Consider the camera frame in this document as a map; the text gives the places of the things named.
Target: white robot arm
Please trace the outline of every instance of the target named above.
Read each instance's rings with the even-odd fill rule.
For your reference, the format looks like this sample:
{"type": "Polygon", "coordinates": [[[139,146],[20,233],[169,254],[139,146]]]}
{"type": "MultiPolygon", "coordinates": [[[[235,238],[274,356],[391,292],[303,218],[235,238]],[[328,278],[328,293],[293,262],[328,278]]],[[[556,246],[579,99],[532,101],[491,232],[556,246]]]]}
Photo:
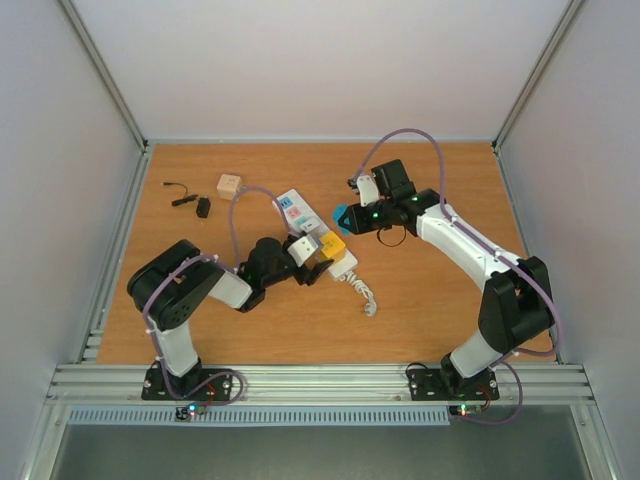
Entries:
{"type": "Polygon", "coordinates": [[[155,384],[155,390],[143,391],[143,398],[156,399],[154,392],[158,391],[172,396],[196,393],[194,389],[206,380],[208,373],[203,371],[189,331],[189,317],[205,298],[215,298],[245,313],[264,300],[269,286],[290,277],[299,285],[313,285],[332,263],[308,266],[318,248],[304,235],[289,235],[284,242],[261,238],[247,261],[231,272],[220,266],[216,257],[201,255],[191,242],[181,240],[138,270],[129,280],[127,292],[143,314],[158,355],[145,377],[149,380],[145,384],[155,384]],[[158,378],[158,370],[166,375],[158,378]]]}
{"type": "Polygon", "coordinates": [[[437,192],[416,192],[400,160],[373,168],[372,177],[361,175],[350,186],[360,202],[345,210],[340,227],[355,234],[405,227],[446,254],[483,292],[478,329],[441,362],[450,393],[554,324],[538,294],[507,266],[519,266],[550,295],[544,263],[536,257],[521,259],[491,242],[441,202],[437,192]]]}

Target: power strip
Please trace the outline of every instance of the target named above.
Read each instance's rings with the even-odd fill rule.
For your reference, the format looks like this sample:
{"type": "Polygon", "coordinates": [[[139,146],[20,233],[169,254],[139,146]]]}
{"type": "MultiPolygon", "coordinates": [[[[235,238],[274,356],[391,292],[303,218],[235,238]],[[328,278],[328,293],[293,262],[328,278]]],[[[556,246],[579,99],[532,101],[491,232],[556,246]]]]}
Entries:
{"type": "MultiPolygon", "coordinates": [[[[295,188],[283,193],[278,197],[280,205],[287,217],[287,223],[296,232],[306,232],[320,245],[320,237],[327,233],[330,229],[327,224],[322,221],[320,216],[313,211],[307,202],[300,196],[295,188]]],[[[274,203],[273,208],[276,210],[278,206],[274,203]]],[[[373,292],[353,273],[358,265],[358,259],[347,249],[344,258],[334,263],[328,268],[329,275],[334,280],[347,282],[351,285],[356,293],[367,299],[364,312],[367,316],[372,317],[378,310],[378,304],[373,298],[373,292]]]]}
{"type": "MultiPolygon", "coordinates": [[[[283,193],[278,197],[280,205],[287,217],[287,223],[296,232],[306,232],[311,235],[320,245],[320,237],[327,233],[330,229],[326,223],[322,221],[320,216],[313,211],[307,202],[300,196],[295,188],[283,193]]],[[[340,280],[340,277],[352,271],[358,265],[356,257],[347,249],[344,258],[339,262],[335,262],[328,269],[329,275],[334,280],[340,280]]]]}

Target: wooden table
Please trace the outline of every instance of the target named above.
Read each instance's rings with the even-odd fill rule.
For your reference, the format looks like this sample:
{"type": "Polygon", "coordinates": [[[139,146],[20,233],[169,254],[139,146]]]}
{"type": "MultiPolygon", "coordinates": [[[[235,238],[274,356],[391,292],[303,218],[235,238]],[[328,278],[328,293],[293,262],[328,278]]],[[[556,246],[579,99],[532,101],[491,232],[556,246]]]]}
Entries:
{"type": "MultiPolygon", "coordinates": [[[[338,204],[357,197],[346,180],[368,152],[368,144],[159,145],[155,148],[113,299],[98,363],[149,364],[154,352],[140,313],[126,293],[132,274],[176,241],[186,238],[206,253],[233,263],[227,226],[229,202],[216,194],[223,173],[242,176],[276,195],[296,188],[332,225],[338,204]],[[195,203],[172,207],[181,182],[208,195],[209,218],[195,203]]],[[[443,145],[448,200],[465,220],[504,248],[522,254],[514,220],[489,145],[443,145]]],[[[383,146],[370,167],[400,158],[418,189],[438,189],[433,149],[423,143],[383,146]]],[[[246,258],[263,236],[282,239],[283,224],[261,194],[245,195],[235,224],[246,258]]],[[[392,243],[400,229],[386,232],[392,243]]],[[[439,361],[476,329],[481,292],[437,249],[408,236],[388,248],[375,234],[343,236],[360,264],[356,273],[373,289],[378,313],[363,313],[365,300],[328,275],[312,287],[290,279],[267,291],[254,311],[241,314],[213,299],[191,317],[196,350],[205,363],[291,364],[439,361]]],[[[530,348],[550,347],[547,334],[530,348]]]]}

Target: small wooden block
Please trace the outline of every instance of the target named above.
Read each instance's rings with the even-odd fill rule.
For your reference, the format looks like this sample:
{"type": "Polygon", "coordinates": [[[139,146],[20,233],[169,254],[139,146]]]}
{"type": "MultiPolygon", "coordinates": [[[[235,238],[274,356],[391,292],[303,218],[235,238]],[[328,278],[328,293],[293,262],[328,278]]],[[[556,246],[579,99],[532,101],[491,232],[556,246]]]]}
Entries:
{"type": "Polygon", "coordinates": [[[232,200],[242,188],[242,179],[238,175],[223,173],[218,182],[218,195],[224,200],[232,200]]]}

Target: white wall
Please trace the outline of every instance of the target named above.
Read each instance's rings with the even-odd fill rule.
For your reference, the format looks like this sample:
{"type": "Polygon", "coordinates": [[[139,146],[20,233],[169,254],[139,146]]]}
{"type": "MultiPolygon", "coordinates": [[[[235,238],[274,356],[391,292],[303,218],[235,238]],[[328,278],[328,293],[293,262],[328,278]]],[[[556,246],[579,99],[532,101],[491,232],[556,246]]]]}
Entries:
{"type": "Polygon", "coordinates": [[[566,0],[75,0],[151,139],[492,140],[566,0]]]}
{"type": "Polygon", "coordinates": [[[640,3],[587,2],[503,155],[626,473],[640,471],[640,3]]]}
{"type": "Polygon", "coordinates": [[[0,478],[15,479],[138,153],[56,2],[0,2],[0,45],[0,478]]]}

